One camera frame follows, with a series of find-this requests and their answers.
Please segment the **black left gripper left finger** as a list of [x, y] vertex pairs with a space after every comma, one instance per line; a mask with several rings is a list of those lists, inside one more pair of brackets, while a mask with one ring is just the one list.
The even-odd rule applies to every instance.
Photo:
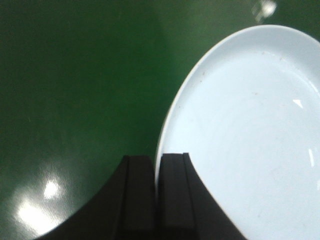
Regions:
[[110, 179], [41, 240], [149, 240], [156, 231], [152, 160], [125, 155]]

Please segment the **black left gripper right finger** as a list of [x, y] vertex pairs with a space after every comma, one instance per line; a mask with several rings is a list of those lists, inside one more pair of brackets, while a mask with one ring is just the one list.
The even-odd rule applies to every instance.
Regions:
[[164, 153], [158, 171], [163, 240], [243, 240], [198, 176], [188, 153]]

